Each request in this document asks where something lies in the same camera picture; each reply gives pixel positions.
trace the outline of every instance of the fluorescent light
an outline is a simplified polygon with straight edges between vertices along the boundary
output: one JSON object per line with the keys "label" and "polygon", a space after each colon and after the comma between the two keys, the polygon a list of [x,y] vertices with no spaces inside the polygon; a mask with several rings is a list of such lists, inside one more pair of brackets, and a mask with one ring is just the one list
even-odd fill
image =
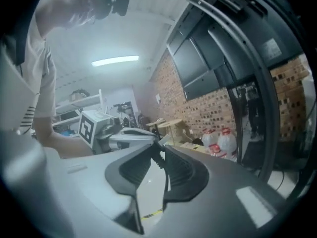
{"label": "fluorescent light", "polygon": [[117,63],[117,62],[123,62],[123,61],[137,61],[139,60],[139,56],[129,56],[129,57],[119,57],[119,58],[108,58],[104,60],[94,61],[92,62],[93,67],[111,64],[111,63]]}

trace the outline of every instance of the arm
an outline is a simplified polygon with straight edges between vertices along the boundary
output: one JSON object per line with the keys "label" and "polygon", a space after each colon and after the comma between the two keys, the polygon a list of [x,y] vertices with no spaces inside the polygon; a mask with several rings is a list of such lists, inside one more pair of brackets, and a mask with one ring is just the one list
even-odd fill
{"label": "arm", "polygon": [[61,158],[92,155],[89,146],[81,138],[69,138],[54,132],[51,118],[34,118],[34,129],[38,141],[45,147],[54,148]]}

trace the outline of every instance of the white t-shirt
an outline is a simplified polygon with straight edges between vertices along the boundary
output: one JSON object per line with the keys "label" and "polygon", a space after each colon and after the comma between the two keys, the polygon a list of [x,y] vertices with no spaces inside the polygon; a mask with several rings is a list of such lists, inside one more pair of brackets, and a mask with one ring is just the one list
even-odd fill
{"label": "white t-shirt", "polygon": [[32,17],[25,47],[25,61],[17,68],[35,98],[20,125],[21,133],[31,130],[33,118],[55,116],[55,81],[56,68],[46,41],[41,37],[35,19]]}

